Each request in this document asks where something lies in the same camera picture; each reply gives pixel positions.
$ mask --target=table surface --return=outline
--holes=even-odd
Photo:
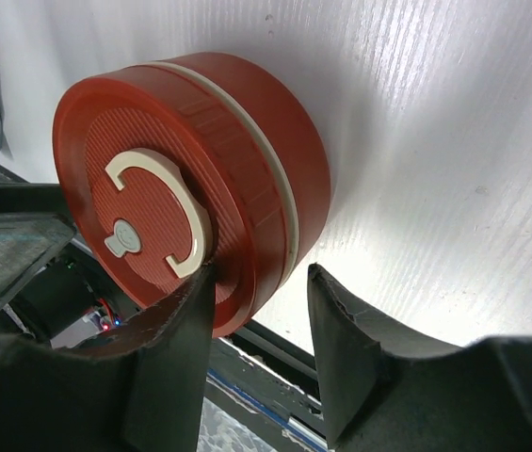
[[[313,351],[317,261],[445,341],[532,333],[532,0],[0,0],[1,163],[55,182],[67,87],[198,51],[279,77],[330,160],[327,228],[257,320]]]

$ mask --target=c-shaped handle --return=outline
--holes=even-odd
[[[202,265],[211,247],[212,231],[207,211],[188,190],[180,169],[163,154],[150,149],[136,148],[115,155],[106,165],[105,170],[119,191],[125,188],[121,174],[128,168],[140,168],[158,177],[182,206],[190,225],[192,248],[188,257],[182,262],[178,261],[173,254],[167,256],[165,260],[178,278],[191,275]]]

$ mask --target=white ring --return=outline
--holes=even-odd
[[[274,174],[274,179],[279,188],[279,193],[282,198],[282,208],[286,212],[286,218],[288,218],[289,229],[287,231],[290,233],[289,240],[289,251],[288,256],[284,263],[284,269],[282,271],[281,282],[278,286],[282,286],[288,280],[288,277],[291,276],[291,272],[295,268],[295,264],[298,259],[298,248],[299,248],[299,217],[297,213],[297,205],[295,203],[295,197],[293,195],[293,189],[291,184],[288,182],[288,177],[286,176],[286,171],[282,166],[281,160],[274,151],[273,146],[266,137],[266,134],[262,132],[257,122],[250,116],[250,114],[239,104],[234,97],[228,94],[220,86],[216,85],[214,82],[209,80],[204,75],[192,71],[184,66],[180,66],[173,63],[166,63],[164,61],[151,61],[148,64],[154,66],[161,66],[167,69],[171,69],[176,73],[182,73],[192,77],[195,81],[200,82],[206,88],[212,90],[219,98],[224,101],[224,103],[236,114],[237,118],[240,119],[245,126],[248,126],[251,137],[257,142],[259,149],[261,150],[264,158],[266,159],[269,167],[272,169]]]

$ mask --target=wood grain surface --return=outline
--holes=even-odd
[[[68,86],[205,50],[279,77],[330,160],[327,229],[260,322],[313,350],[317,261],[444,341],[532,333],[532,0],[0,0],[1,163],[55,181]]]

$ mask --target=round red container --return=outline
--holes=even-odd
[[[329,167],[307,113],[236,56],[181,56],[83,80],[58,105],[53,141],[81,234],[139,306],[213,260],[214,336],[267,302],[329,211]]]

